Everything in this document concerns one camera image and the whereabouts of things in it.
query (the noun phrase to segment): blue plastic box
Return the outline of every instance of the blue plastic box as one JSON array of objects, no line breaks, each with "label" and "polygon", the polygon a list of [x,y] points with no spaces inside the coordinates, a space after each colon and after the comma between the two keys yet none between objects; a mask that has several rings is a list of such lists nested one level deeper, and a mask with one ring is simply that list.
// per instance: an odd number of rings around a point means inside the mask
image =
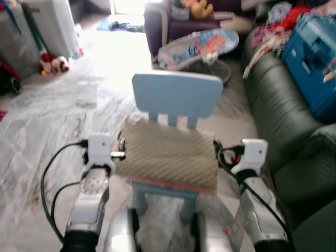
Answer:
[{"label": "blue plastic box", "polygon": [[287,65],[314,117],[334,122],[336,114],[336,20],[305,15],[283,52]]}]

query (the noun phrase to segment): purple armchair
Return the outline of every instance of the purple armchair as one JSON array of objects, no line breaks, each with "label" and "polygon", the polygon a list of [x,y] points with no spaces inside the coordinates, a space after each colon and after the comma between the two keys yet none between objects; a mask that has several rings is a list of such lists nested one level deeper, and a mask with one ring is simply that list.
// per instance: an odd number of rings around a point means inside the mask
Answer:
[{"label": "purple armchair", "polygon": [[[237,16],[252,17],[254,13],[242,13],[240,0],[208,0],[213,4],[215,12],[233,12]],[[152,56],[157,55],[160,47],[169,41],[181,38],[197,31],[220,28],[219,20],[174,21],[171,19],[171,0],[161,0],[147,3],[144,20],[145,32],[149,50]]]}]

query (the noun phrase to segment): plush toy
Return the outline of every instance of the plush toy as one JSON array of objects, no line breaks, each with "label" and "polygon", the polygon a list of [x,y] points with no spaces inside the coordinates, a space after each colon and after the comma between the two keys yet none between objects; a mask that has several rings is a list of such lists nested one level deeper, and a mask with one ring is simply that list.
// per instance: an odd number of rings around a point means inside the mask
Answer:
[{"label": "plush toy", "polygon": [[52,70],[52,66],[50,62],[44,62],[43,60],[40,60],[40,63],[42,65],[43,70],[41,71],[42,75],[47,75],[49,73],[51,73]]},{"label": "plush toy", "polygon": [[64,56],[59,56],[58,58],[53,59],[51,65],[57,72],[69,71],[69,64]]},{"label": "plush toy", "polygon": [[44,62],[51,62],[54,59],[50,54],[42,54],[41,58]]},{"label": "plush toy", "polygon": [[59,60],[59,68],[60,68],[61,72],[69,71],[69,64],[68,64],[68,61],[67,61],[66,57],[59,56],[58,60]]},{"label": "plush toy", "polygon": [[208,4],[206,0],[180,0],[181,4],[190,10],[191,15],[196,20],[210,18],[213,14],[214,7]]}]

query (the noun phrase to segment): stroller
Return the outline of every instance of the stroller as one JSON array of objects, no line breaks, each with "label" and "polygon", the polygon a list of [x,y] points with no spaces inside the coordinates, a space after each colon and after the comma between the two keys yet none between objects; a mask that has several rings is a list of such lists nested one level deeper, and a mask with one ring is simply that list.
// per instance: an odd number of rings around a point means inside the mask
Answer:
[{"label": "stroller", "polygon": [[22,92],[22,86],[18,74],[0,61],[0,95],[9,91],[19,95]]}]

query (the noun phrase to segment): chair backrest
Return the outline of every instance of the chair backrest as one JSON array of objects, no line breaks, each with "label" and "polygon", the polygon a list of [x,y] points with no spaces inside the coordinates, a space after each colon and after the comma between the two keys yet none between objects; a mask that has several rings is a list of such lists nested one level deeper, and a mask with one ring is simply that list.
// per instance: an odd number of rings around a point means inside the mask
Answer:
[{"label": "chair backrest", "polygon": [[167,114],[168,124],[176,126],[178,116],[188,117],[190,129],[196,128],[198,118],[212,114],[223,91],[218,77],[186,72],[136,73],[132,83],[136,106],[148,112],[150,120]]}]

